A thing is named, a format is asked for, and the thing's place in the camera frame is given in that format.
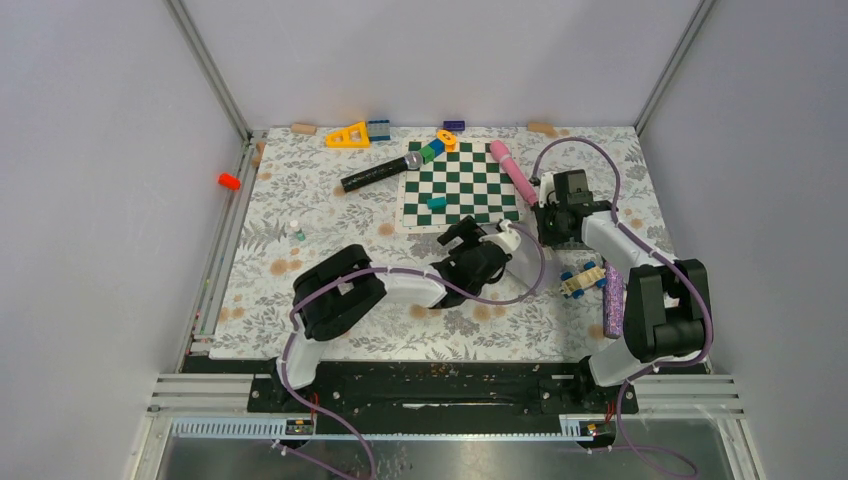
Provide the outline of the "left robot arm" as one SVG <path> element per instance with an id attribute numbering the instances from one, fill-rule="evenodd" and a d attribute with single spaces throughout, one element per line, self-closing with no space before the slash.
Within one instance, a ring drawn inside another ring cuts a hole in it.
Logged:
<path id="1" fill-rule="evenodd" d="M 300 275 L 293 283 L 293 332 L 276 359 L 272 398 L 288 411 L 304 407 L 329 343 L 381 303 L 443 310 L 478 300 L 484 286 L 503 276 L 521 233 L 509 220 L 488 233 L 467 216 L 437 238 L 443 246 L 453 240 L 459 244 L 446 258 L 418 269 L 376 265 L 353 244 Z"/>

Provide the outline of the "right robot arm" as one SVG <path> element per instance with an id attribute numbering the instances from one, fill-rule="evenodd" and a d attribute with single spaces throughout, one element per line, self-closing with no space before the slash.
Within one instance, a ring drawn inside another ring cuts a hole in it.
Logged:
<path id="1" fill-rule="evenodd" d="M 593 249 L 626 285 L 623 332 L 580 361 L 573 386 L 577 405 L 597 412 L 612 400 L 612 386 L 653 367 L 702 361 L 712 339 L 705 266 L 670 257 L 629 230 L 615 202 L 595 199 L 582 170 L 548 172 L 531 183 L 540 242 Z"/>

